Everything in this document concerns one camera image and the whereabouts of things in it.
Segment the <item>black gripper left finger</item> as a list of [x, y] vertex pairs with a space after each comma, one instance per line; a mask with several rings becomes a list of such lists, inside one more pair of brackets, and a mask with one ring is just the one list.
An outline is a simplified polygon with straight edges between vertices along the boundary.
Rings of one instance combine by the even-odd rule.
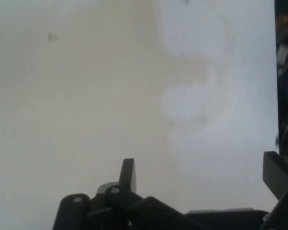
[[101, 185], [96, 195], [64, 197], [55, 230], [205, 230], [206, 226], [148, 196], [136, 194], [135, 162], [124, 159], [119, 180]]

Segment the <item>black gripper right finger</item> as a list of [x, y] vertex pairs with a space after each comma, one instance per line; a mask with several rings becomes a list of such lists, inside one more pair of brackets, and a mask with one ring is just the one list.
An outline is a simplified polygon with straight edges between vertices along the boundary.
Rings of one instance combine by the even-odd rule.
[[288, 163], [275, 151], [264, 153], [263, 181], [278, 202], [264, 217], [261, 229], [288, 230]]

